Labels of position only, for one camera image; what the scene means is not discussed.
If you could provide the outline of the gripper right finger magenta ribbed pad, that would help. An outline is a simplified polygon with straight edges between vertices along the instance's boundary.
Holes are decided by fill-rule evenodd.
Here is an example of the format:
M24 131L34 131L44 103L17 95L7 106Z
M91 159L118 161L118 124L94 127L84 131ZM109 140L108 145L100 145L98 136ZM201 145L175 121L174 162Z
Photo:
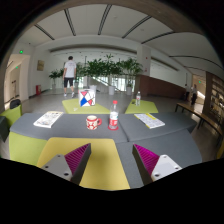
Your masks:
M181 170L168 155L159 156L137 144L133 145L132 154L144 185Z

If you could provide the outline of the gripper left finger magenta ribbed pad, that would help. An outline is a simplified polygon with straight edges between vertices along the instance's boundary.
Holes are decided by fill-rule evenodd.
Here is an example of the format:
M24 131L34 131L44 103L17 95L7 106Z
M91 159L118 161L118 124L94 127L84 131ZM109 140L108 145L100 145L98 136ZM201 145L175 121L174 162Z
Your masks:
M79 185L91 155L91 144L85 144L66 155L56 154L42 169Z

